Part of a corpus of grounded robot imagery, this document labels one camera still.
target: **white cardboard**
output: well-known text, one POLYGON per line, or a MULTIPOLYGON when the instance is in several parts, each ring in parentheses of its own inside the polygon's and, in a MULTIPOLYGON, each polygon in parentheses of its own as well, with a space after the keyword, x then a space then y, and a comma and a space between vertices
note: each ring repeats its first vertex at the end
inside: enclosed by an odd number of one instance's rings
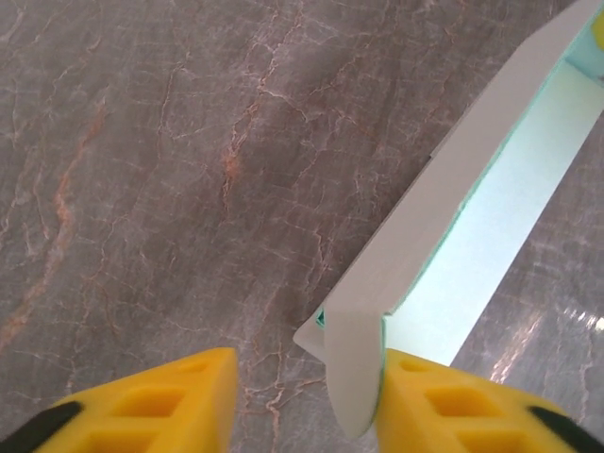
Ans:
POLYGON ((347 435, 371 425, 384 341, 451 363, 593 127, 604 89, 557 63, 599 8, 578 1, 518 48, 329 294, 325 330, 296 332, 347 435))

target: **marble surface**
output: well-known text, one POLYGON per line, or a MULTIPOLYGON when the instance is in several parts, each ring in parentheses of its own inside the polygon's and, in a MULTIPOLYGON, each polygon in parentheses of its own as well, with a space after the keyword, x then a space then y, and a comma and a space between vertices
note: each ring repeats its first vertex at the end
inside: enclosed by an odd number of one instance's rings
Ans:
MULTIPOLYGON (((292 342, 570 0, 0 3, 0 434, 218 345, 234 452, 369 452, 292 342)), ((604 432, 604 123, 455 365, 604 432)))

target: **countertop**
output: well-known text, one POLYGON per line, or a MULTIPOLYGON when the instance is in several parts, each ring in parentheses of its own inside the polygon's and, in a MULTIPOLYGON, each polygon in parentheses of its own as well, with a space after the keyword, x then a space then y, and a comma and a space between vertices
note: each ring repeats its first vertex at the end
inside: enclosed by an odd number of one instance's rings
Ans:
MULTIPOLYGON (((233 452, 369 452, 292 342, 567 0, 0 4, 0 433, 219 345, 233 452)), ((604 432, 604 122, 454 365, 604 432)))

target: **gray marble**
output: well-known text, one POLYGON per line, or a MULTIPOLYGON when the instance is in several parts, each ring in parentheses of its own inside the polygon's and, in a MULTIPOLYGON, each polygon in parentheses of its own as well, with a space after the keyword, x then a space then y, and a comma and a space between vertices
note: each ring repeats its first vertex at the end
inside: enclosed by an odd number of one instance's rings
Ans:
MULTIPOLYGON (((0 433, 218 345, 234 452, 368 452, 292 343, 429 152, 570 0, 0 3, 0 433)), ((456 365, 604 432, 604 124, 456 365)))

